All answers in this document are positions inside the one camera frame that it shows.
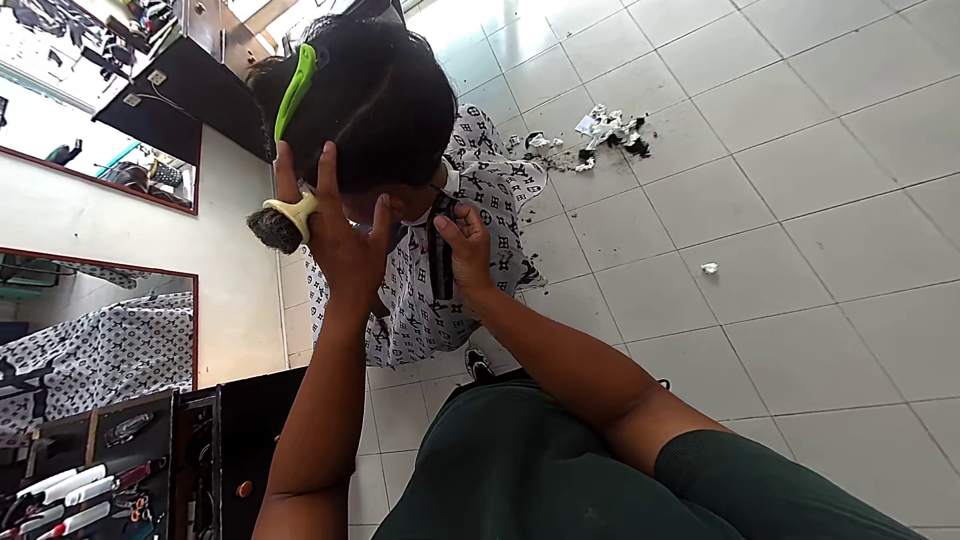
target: sleeve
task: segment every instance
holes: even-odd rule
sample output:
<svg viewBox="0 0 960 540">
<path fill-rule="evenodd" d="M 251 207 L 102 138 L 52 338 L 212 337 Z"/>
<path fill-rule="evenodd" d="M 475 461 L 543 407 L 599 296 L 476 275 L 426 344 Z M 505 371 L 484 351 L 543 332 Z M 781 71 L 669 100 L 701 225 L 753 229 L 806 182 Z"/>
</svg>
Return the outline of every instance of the sleeve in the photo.
<svg viewBox="0 0 960 540">
<path fill-rule="evenodd" d="M 754 441 L 700 430 L 667 443 L 654 477 L 747 540 L 922 540 L 833 482 Z"/>
</svg>

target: floor tile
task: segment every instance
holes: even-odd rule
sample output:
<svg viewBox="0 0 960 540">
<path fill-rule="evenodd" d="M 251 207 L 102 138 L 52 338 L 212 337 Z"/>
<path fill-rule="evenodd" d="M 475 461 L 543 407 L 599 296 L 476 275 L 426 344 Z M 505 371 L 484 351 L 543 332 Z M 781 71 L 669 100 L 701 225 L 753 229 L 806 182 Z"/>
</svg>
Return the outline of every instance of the floor tile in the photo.
<svg viewBox="0 0 960 540">
<path fill-rule="evenodd" d="M 594 272 L 674 249 L 639 187 L 577 209 L 570 225 Z"/>
<path fill-rule="evenodd" d="M 743 12 L 786 57 L 892 13 L 880 0 L 763 0 Z"/>
<path fill-rule="evenodd" d="M 627 160 L 644 185 L 727 154 L 720 139 L 689 100 L 651 114 L 642 131 L 644 140 L 650 144 L 650 157 L 628 156 Z"/>
<path fill-rule="evenodd" d="M 523 297 L 526 298 L 527 294 L 530 294 L 533 291 L 524 293 Z M 496 372 L 495 368 L 498 367 L 514 367 L 519 364 L 516 362 L 516 358 L 510 354 L 510 351 L 507 351 L 507 348 L 500 344 L 491 334 L 490 331 L 486 328 L 481 328 L 478 331 L 475 331 L 473 335 L 470 336 L 470 347 L 476 347 L 483 351 L 483 354 L 487 356 L 487 361 L 490 363 Z"/>
<path fill-rule="evenodd" d="M 590 272 L 577 236 L 563 214 L 525 227 L 523 252 L 550 282 L 561 282 Z"/>
<path fill-rule="evenodd" d="M 739 12 L 665 45 L 660 55 L 689 95 L 780 60 L 777 51 Z"/>
<path fill-rule="evenodd" d="M 523 112 L 580 85 L 580 77 L 560 46 L 518 65 L 505 76 Z"/>
<path fill-rule="evenodd" d="M 653 47 L 627 12 L 619 12 L 564 41 L 580 78 L 590 81 Z"/>
<path fill-rule="evenodd" d="M 844 116 L 867 150 L 902 185 L 960 171 L 960 77 Z"/>
<path fill-rule="evenodd" d="M 784 227 L 839 302 L 960 278 L 960 253 L 900 192 Z"/>
<path fill-rule="evenodd" d="M 709 90 L 693 101 L 731 152 L 797 132 L 832 116 L 784 62 Z"/>
<path fill-rule="evenodd" d="M 557 196 L 557 190 L 553 187 L 553 182 L 547 181 L 546 187 L 539 195 L 527 201 L 520 209 L 520 227 L 524 228 L 531 223 L 539 223 L 544 219 L 564 213 L 564 207 L 560 204 L 560 197 Z"/>
<path fill-rule="evenodd" d="M 307 349 L 299 353 L 290 355 L 290 368 L 298 368 L 310 365 L 310 358 L 313 356 L 313 350 Z"/>
<path fill-rule="evenodd" d="M 387 481 L 387 501 L 393 509 L 414 475 L 417 451 L 391 452 L 380 457 L 383 461 L 383 478 Z"/>
<path fill-rule="evenodd" d="M 486 41 L 470 45 L 444 64 L 457 95 L 463 95 L 500 74 L 500 66 Z"/>
<path fill-rule="evenodd" d="M 567 159 L 576 160 L 578 151 L 577 148 L 570 150 Z M 550 178 L 567 210 L 578 209 L 639 186 L 623 154 L 618 149 L 605 147 L 597 149 L 595 165 L 591 170 L 582 173 L 572 170 L 551 171 Z"/>
<path fill-rule="evenodd" d="M 733 158 L 712 161 L 643 189 L 678 248 L 774 222 Z"/>
<path fill-rule="evenodd" d="M 449 12 L 428 11 L 415 17 L 408 23 L 407 28 L 412 32 L 425 37 L 439 61 L 449 61 L 455 55 L 468 49 L 471 45 L 487 38 L 479 25 L 456 21 L 456 16 Z"/>
<path fill-rule="evenodd" d="M 440 408 L 444 406 L 446 399 L 450 397 L 450 392 L 457 386 L 469 384 L 470 382 L 473 382 L 473 378 L 467 374 L 454 375 L 453 377 L 444 377 L 442 379 L 425 380 L 422 382 L 420 385 L 423 386 L 423 400 L 426 403 L 427 420 L 433 423 L 433 419 L 437 417 Z"/>
<path fill-rule="evenodd" d="M 379 525 L 387 517 L 387 485 L 380 455 L 358 455 L 347 502 L 351 525 Z"/>
<path fill-rule="evenodd" d="M 596 277 L 625 341 L 716 324 L 684 262 L 675 253 L 597 272 Z"/>
<path fill-rule="evenodd" d="M 505 122 L 497 124 L 496 130 L 498 133 L 500 133 L 500 138 L 502 139 L 504 145 L 507 145 L 507 143 L 510 141 L 510 135 L 516 135 L 520 137 L 520 140 L 522 141 L 524 138 L 526 138 L 527 134 L 530 133 L 530 130 L 527 129 L 526 122 L 523 121 L 523 116 L 520 114 Z M 522 149 L 522 145 L 517 145 L 517 147 L 514 148 L 514 155 L 522 156 L 523 152 L 519 152 Z"/>
<path fill-rule="evenodd" d="M 623 343 L 607 302 L 592 275 L 532 290 L 524 298 L 527 306 L 541 315 L 610 345 Z"/>
<path fill-rule="evenodd" d="M 379 454 L 380 443 L 376 439 L 376 421 L 373 419 L 373 399 L 370 392 L 364 392 L 363 427 L 360 429 L 358 455 Z"/>
<path fill-rule="evenodd" d="M 790 64 L 838 114 L 942 81 L 958 70 L 900 17 L 824 43 Z"/>
<path fill-rule="evenodd" d="M 484 32 L 491 36 L 519 19 L 520 4 L 520 0 L 477 0 L 476 13 Z"/>
<path fill-rule="evenodd" d="M 607 110 L 623 110 L 628 118 L 653 114 L 686 98 L 684 89 L 655 53 L 597 77 L 587 83 L 587 91 L 594 101 L 606 105 Z"/>
<path fill-rule="evenodd" d="M 655 47 L 732 12 L 730 0 L 641 0 L 628 10 Z"/>
<path fill-rule="evenodd" d="M 933 439 L 947 454 L 953 466 L 960 468 L 960 399 L 912 404 Z"/>
<path fill-rule="evenodd" d="M 520 114 L 520 109 L 516 106 L 516 101 L 514 101 L 514 94 L 510 91 L 510 88 L 507 86 L 507 80 L 504 79 L 503 76 L 483 83 L 478 88 L 460 96 L 460 103 L 476 105 L 482 109 L 496 125 L 500 125 Z"/>
<path fill-rule="evenodd" d="M 429 423 L 420 383 L 371 390 L 380 452 L 415 450 Z"/>
<path fill-rule="evenodd" d="M 283 324 L 287 330 L 287 351 L 292 354 L 313 350 L 313 323 L 309 302 L 284 309 Z"/>
<path fill-rule="evenodd" d="M 310 300 L 306 268 L 302 264 L 288 264 L 280 268 L 280 289 L 283 306 L 293 307 Z"/>
<path fill-rule="evenodd" d="M 376 525 L 351 525 L 347 531 L 347 540 L 371 540 L 377 527 Z"/>
<path fill-rule="evenodd" d="M 464 363 L 466 352 L 465 343 L 456 351 L 437 351 L 430 358 L 417 362 L 414 365 L 417 366 L 420 381 L 463 375 L 467 372 L 467 365 Z"/>
<path fill-rule="evenodd" d="M 403 364 L 393 367 L 368 367 L 367 378 L 370 380 L 371 390 L 400 386 L 420 380 L 417 364 Z"/>
<path fill-rule="evenodd" d="M 960 175 L 915 185 L 906 190 L 907 194 L 933 220 L 933 223 L 960 245 Z"/>
<path fill-rule="evenodd" d="M 543 132 L 548 138 L 561 138 L 565 145 L 552 150 L 550 154 L 562 152 L 581 142 L 589 141 L 574 131 L 580 119 L 593 109 L 593 100 L 583 86 L 577 86 L 557 99 L 548 101 L 523 114 L 527 128 L 532 132 Z"/>
<path fill-rule="evenodd" d="M 960 5 L 953 0 L 926 0 L 902 13 L 954 65 L 960 66 Z"/>
<path fill-rule="evenodd" d="M 723 331 L 711 328 L 628 343 L 634 362 L 714 420 L 767 416 Z"/>
<path fill-rule="evenodd" d="M 500 68 L 504 71 L 532 59 L 559 43 L 542 16 L 529 16 L 513 22 L 489 37 Z"/>
<path fill-rule="evenodd" d="M 909 526 L 955 525 L 960 479 L 906 405 L 776 419 L 797 460 Z"/>
<path fill-rule="evenodd" d="M 927 540 L 960 540 L 960 528 L 916 528 Z"/>
<path fill-rule="evenodd" d="M 772 414 L 903 401 L 836 306 L 725 329 Z"/>
<path fill-rule="evenodd" d="M 300 262 L 303 260 L 303 256 L 306 254 L 306 246 L 300 246 L 297 251 L 290 255 L 280 254 L 280 266 L 286 266 L 287 264 L 293 264 L 294 262 Z"/>
<path fill-rule="evenodd" d="M 884 4 L 889 6 L 891 10 L 898 12 L 900 10 L 905 10 L 906 8 L 909 8 L 914 4 L 924 2 L 925 0 L 882 0 L 882 1 Z"/>
<path fill-rule="evenodd" d="M 680 255 L 724 324 L 831 302 L 777 225 L 694 246 Z M 710 262 L 719 265 L 717 273 L 701 268 Z"/>
<path fill-rule="evenodd" d="M 841 308 L 908 401 L 960 396 L 960 282 Z"/>
<path fill-rule="evenodd" d="M 735 157 L 778 219 L 898 187 L 839 120 L 755 146 Z"/>
<path fill-rule="evenodd" d="M 777 425 L 774 424 L 773 418 L 728 420 L 721 422 L 721 424 L 727 429 L 736 431 L 748 439 L 756 441 L 770 450 L 779 453 L 787 459 L 794 459 L 793 453 L 790 452 L 790 449 L 786 446 L 786 441 L 783 440 L 783 435 L 780 434 L 780 430 L 777 428 Z"/>
<path fill-rule="evenodd" d="M 560 39 L 571 37 L 623 9 L 620 0 L 550 0 L 546 20 Z"/>
</svg>

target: electrical outlet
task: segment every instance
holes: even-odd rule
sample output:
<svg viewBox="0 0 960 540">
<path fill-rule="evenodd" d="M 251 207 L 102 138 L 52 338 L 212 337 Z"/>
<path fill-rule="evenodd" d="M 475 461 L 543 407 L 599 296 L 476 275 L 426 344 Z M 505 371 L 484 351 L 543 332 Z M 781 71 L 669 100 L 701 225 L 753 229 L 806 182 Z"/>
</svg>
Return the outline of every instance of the electrical outlet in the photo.
<svg viewBox="0 0 960 540">
<path fill-rule="evenodd" d="M 167 80 L 167 76 L 159 69 L 155 69 L 154 72 L 150 74 L 150 77 L 147 77 L 147 80 L 155 85 L 162 85 L 163 82 Z"/>
</svg>

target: shoe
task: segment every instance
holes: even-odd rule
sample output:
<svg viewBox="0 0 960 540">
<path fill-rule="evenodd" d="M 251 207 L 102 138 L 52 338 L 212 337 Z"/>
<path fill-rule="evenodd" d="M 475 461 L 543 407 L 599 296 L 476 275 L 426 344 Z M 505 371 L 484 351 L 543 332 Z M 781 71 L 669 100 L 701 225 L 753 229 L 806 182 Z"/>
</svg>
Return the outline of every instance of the shoe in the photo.
<svg viewBox="0 0 960 540">
<path fill-rule="evenodd" d="M 470 374 L 473 380 L 477 382 L 487 382 L 496 377 L 496 375 L 493 374 L 493 369 L 491 369 L 490 364 L 487 362 L 487 356 L 476 347 L 467 348 L 464 360 L 467 365 L 467 373 Z"/>
</svg>

